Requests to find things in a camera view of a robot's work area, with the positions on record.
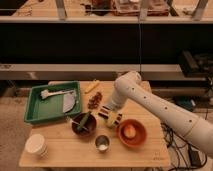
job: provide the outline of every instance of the small metal cup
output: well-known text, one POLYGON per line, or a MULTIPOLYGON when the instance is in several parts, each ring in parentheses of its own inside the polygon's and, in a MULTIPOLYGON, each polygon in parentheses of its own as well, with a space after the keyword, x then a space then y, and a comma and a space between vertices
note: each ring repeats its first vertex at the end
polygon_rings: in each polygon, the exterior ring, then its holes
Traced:
POLYGON ((98 151, 105 152, 109 147, 110 141, 106 135, 99 135, 95 140, 95 145, 98 151))

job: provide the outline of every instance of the green plastic tray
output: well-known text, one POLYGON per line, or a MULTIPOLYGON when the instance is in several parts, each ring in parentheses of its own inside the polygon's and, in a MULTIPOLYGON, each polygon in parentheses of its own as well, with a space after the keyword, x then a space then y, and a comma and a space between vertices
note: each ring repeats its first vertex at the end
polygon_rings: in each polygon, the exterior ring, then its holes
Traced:
POLYGON ((74 117, 82 110, 80 85, 78 81, 67 82, 55 85, 42 85, 32 87, 29 99, 27 102, 27 109, 24 121, 27 123, 38 124, 49 122, 65 117, 65 115, 74 117), (64 114, 63 111, 63 94, 47 97, 42 100, 40 93, 42 90, 48 89, 49 91, 59 90, 76 90, 76 104, 74 108, 64 114))

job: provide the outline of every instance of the brown food item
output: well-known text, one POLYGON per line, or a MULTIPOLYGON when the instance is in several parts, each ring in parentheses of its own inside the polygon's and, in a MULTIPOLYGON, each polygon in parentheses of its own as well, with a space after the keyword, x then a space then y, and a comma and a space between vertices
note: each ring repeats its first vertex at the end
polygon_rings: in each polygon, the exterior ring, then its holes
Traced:
POLYGON ((102 100, 102 94, 101 92, 97 92, 95 96, 89 99, 89 103, 87 105, 88 109, 97 109, 101 100, 102 100))
POLYGON ((136 136, 136 130, 132 124, 127 124, 123 129, 126 138, 133 139, 136 136))

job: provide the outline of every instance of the yellow object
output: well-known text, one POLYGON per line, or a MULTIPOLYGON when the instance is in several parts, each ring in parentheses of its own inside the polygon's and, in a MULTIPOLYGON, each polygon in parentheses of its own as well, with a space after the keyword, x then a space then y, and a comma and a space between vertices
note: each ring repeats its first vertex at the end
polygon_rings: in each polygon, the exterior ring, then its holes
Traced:
POLYGON ((115 113, 114 111, 110 111, 108 114, 108 119, 107 119, 107 126, 109 128, 112 128, 115 124, 115 120, 117 119, 118 114, 115 113))
POLYGON ((99 80, 94 80, 85 90, 85 93, 89 93, 92 91, 95 87, 99 85, 100 81, 99 80))

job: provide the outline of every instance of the orange bowl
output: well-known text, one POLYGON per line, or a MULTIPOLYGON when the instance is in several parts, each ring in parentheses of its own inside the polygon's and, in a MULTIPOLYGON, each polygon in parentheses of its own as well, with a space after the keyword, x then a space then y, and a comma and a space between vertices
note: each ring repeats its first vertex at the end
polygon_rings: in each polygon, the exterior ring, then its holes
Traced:
POLYGON ((116 131, 120 141, 130 148, 141 146, 145 142, 147 137, 145 127, 135 119, 124 120, 117 126, 116 131), (131 125, 131 127, 134 127, 134 130, 131 131, 133 132, 133 137, 128 137, 127 135, 125 135, 125 129, 129 125, 131 125))
POLYGON ((84 127, 85 129, 82 129, 81 131, 78 131, 77 127, 78 125, 76 123, 80 123, 80 121, 83 119, 86 113, 81 113, 77 117, 73 119, 74 122, 72 122, 72 130, 75 134, 77 134, 79 137, 88 137, 92 134, 94 134, 96 129, 96 119, 95 117, 90 114, 87 122, 85 123, 84 127))

